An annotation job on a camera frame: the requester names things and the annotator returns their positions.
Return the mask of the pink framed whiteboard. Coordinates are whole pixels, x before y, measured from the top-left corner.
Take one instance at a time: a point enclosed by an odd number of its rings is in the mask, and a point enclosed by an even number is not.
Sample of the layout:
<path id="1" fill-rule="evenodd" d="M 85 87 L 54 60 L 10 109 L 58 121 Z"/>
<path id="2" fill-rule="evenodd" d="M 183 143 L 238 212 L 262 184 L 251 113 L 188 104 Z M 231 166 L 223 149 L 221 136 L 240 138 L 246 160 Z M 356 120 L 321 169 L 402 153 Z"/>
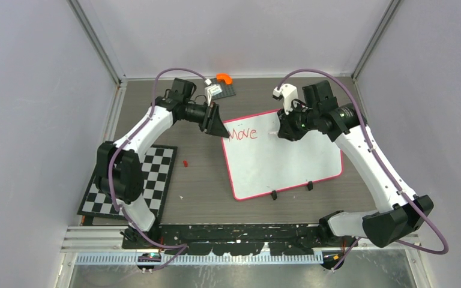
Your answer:
<path id="1" fill-rule="evenodd" d="M 275 110 L 224 122 L 230 137 L 221 140 L 235 200 L 248 200 L 285 191 L 343 173 L 343 153 L 318 131 L 301 140 L 288 141 L 268 132 L 278 132 Z"/>

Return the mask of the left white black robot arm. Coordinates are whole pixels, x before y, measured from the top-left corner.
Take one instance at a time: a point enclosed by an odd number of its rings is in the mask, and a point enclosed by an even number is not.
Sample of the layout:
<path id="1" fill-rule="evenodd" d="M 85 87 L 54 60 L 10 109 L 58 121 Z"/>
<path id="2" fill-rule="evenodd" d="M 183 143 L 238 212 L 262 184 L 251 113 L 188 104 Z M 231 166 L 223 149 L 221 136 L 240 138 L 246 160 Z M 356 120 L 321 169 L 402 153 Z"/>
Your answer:
<path id="1" fill-rule="evenodd" d="M 212 98 L 223 88 L 211 80 L 205 80 L 203 103 L 196 103 L 192 96 L 196 85 L 188 80 L 174 79 L 171 88 L 163 96 L 154 97 L 145 116 L 125 136 L 112 142 L 106 141 L 97 149 L 95 186 L 112 200 L 138 230 L 137 240 L 145 248 L 154 248 L 160 240 L 160 232 L 153 228 L 156 216 L 143 198 L 145 177 L 142 163 L 152 144 L 177 121 L 187 121 L 199 126 L 201 132 L 228 138 L 228 130 L 219 113 L 219 105 Z"/>

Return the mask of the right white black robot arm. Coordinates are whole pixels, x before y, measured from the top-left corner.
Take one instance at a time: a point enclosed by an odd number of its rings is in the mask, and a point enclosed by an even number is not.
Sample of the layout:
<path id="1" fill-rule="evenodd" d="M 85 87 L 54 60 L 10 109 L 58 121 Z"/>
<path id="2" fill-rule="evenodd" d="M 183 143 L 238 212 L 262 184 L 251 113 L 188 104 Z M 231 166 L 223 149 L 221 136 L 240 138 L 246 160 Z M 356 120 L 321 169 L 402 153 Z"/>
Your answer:
<path id="1" fill-rule="evenodd" d="M 319 219 L 319 240 L 326 246 L 336 245 L 342 237 L 369 239 L 377 247 L 386 247 L 414 233 L 424 223 L 433 207 L 427 195 L 418 196 L 408 186 L 398 189 L 400 176 L 387 160 L 378 163 L 383 153 L 375 144 L 370 128 L 353 104 L 339 105 L 329 81 L 302 88 L 304 100 L 298 98 L 294 85 L 283 84 L 273 90 L 273 98 L 283 102 L 277 112 L 281 139 L 294 142 L 310 131 L 326 135 L 350 159 L 369 189 L 375 210 L 370 212 L 336 211 Z"/>

